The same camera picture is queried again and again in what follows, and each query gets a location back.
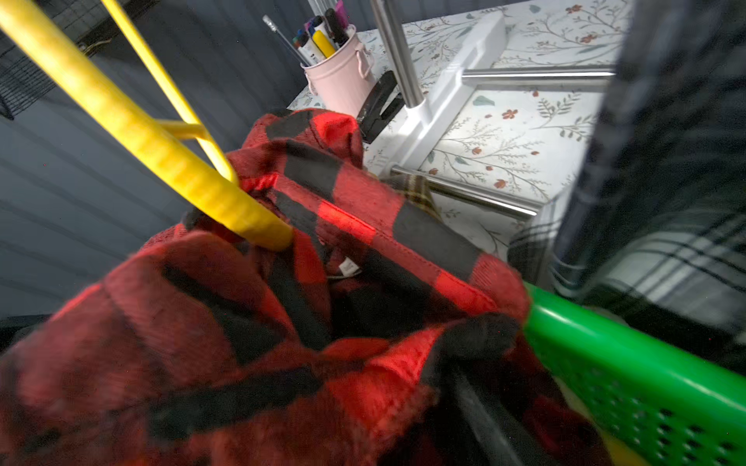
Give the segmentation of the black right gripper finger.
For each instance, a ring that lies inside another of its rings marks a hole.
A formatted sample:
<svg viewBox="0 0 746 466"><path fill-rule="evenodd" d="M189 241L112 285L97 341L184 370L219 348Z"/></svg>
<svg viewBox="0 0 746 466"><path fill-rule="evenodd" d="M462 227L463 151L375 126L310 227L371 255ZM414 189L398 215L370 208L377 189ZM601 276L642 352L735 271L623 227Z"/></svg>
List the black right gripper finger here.
<svg viewBox="0 0 746 466"><path fill-rule="evenodd" d="M503 407L496 394L462 368L449 384L458 410L488 465L558 465Z"/></svg>

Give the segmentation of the grey plaid long-sleeve shirt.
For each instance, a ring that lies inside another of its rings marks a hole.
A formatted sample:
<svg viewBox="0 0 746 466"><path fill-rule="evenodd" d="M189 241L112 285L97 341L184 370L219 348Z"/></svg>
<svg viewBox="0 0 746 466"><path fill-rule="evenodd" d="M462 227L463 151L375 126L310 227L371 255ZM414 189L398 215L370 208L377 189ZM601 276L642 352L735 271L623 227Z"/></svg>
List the grey plaid long-sleeve shirt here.
<svg viewBox="0 0 746 466"><path fill-rule="evenodd" d="M640 1L580 173L511 240L524 280L745 371L745 5Z"/></svg>

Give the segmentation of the red black plaid shirt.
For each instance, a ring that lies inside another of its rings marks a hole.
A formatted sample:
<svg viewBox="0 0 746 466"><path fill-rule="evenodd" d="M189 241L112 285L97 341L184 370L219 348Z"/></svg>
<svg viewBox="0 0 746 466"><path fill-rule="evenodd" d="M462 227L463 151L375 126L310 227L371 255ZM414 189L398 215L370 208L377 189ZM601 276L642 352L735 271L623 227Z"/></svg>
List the red black plaid shirt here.
<svg viewBox="0 0 746 466"><path fill-rule="evenodd" d="M3 464L488 465L454 367L558 464L610 463L520 275L367 174L351 116L268 114L229 160L291 246L193 210L4 344Z"/></svg>

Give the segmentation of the yellow plastic hanger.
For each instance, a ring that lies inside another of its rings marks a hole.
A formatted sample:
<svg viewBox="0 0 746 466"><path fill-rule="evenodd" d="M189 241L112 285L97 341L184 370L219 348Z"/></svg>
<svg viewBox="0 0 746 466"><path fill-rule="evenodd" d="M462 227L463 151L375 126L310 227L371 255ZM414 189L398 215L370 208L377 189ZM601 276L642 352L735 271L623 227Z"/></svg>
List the yellow plastic hanger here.
<svg viewBox="0 0 746 466"><path fill-rule="evenodd" d="M155 124L149 124L116 112L103 122L95 121L155 176L217 223L262 248L289 248L293 229L241 190L239 177L227 157L122 6L116 1L104 5L179 113L180 120L156 120Z"/></svg>

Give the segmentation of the yellow plaid long-sleeve shirt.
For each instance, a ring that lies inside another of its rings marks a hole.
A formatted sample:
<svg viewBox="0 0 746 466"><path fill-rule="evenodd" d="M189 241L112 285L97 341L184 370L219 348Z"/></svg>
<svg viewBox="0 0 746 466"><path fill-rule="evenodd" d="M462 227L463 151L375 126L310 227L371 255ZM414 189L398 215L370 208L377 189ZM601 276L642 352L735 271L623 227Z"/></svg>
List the yellow plaid long-sleeve shirt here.
<svg viewBox="0 0 746 466"><path fill-rule="evenodd" d="M427 185L427 179L421 175L392 175L383 181L399 195L406 198L420 210L442 221L442 217Z"/></svg>

